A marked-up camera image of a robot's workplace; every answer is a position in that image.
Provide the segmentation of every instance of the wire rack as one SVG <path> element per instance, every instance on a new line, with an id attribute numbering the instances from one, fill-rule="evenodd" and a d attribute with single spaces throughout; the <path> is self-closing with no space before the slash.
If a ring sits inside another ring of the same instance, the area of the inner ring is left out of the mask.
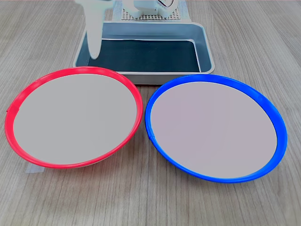
<path id="1" fill-rule="evenodd" d="M 139 18 L 132 17 L 128 12 L 124 9 L 122 11 L 122 19 L 121 20 L 180 20 L 180 11 L 178 8 L 169 16 L 169 18 L 163 18 L 162 16 L 141 16 Z"/>

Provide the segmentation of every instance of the gray tray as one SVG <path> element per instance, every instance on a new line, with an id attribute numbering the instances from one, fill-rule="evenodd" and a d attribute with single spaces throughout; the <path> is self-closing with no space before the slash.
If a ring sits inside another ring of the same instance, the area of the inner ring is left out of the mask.
<path id="1" fill-rule="evenodd" d="M 204 27 L 190 22 L 106 21 L 99 57 L 90 58 L 85 30 L 73 66 L 105 67 L 136 85 L 214 70 Z"/>

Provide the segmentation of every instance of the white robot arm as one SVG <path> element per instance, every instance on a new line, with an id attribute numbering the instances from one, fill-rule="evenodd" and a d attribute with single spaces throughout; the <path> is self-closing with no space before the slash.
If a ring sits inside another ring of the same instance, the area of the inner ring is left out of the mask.
<path id="1" fill-rule="evenodd" d="M 103 35 L 105 11 L 114 7 L 114 0 L 75 0 L 82 5 L 86 16 L 87 41 L 90 56 L 97 59 Z M 178 6 L 178 0 L 122 0 L 123 8 L 132 17 L 160 15 L 169 17 Z"/>

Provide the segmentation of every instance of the red plate rim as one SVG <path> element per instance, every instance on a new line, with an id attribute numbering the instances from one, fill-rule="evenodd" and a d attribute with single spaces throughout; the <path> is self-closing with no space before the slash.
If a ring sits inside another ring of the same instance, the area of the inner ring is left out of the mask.
<path id="1" fill-rule="evenodd" d="M 95 159 L 81 162 L 81 163 L 75 163 L 75 164 L 67 164 L 67 165 L 61 165 L 61 164 L 51 164 L 48 162 L 44 162 L 41 160 L 38 160 L 31 155 L 29 155 L 26 151 L 24 151 L 20 145 L 18 144 L 15 135 L 14 135 L 14 121 L 16 118 L 16 115 L 19 111 L 19 108 L 23 101 L 38 87 L 42 86 L 43 84 L 57 79 L 61 78 L 64 76 L 68 75 L 75 75 L 75 74 L 98 74 L 98 75 L 103 75 L 107 76 L 113 79 L 116 79 L 117 81 L 121 82 L 124 84 L 132 93 L 134 96 L 134 99 L 136 101 L 136 106 L 137 106 L 137 116 L 136 120 L 134 123 L 134 126 L 130 132 L 130 134 L 126 137 L 126 139 L 119 144 L 116 148 L 113 150 L 109 151 L 108 153 L 97 157 Z M 67 69 L 62 69 L 57 72 L 50 73 L 48 75 L 45 75 L 29 86 L 27 86 L 12 102 L 10 107 L 7 110 L 7 115 L 5 119 L 5 135 L 7 137 L 8 143 L 12 147 L 12 149 L 23 159 L 27 160 L 28 162 L 31 162 L 35 165 L 39 165 L 42 167 L 47 167 L 47 168 L 56 168 L 56 169 L 68 169 L 68 168 L 78 168 L 78 167 L 83 167 L 83 166 L 88 166 L 92 165 L 94 163 L 97 163 L 99 161 L 102 161 L 109 156 L 113 155 L 116 153 L 120 148 L 122 148 L 135 134 L 135 132 L 138 130 L 138 127 L 141 123 L 142 120 L 142 114 L 143 114 L 143 102 L 142 102 L 142 97 L 140 95 L 140 92 L 138 88 L 125 76 L 114 72 L 112 70 L 106 69 L 106 68 L 101 68 L 101 67 L 74 67 L 74 68 L 67 68 Z"/>

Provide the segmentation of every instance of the wood grain surface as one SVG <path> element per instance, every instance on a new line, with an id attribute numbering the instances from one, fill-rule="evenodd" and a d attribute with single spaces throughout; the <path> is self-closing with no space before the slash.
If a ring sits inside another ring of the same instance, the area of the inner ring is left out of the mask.
<path id="1" fill-rule="evenodd" d="M 301 225 L 301 2 L 187 5 L 206 29 L 214 73 L 257 89 L 283 116 L 288 148 L 278 167 L 243 184 L 194 178 L 158 153 L 142 121 L 103 162 L 25 173 L 5 137 L 6 110 L 39 77 L 72 67 L 85 17 L 73 1 L 0 1 L 0 226 Z M 139 87 L 144 108 L 156 89 Z"/>

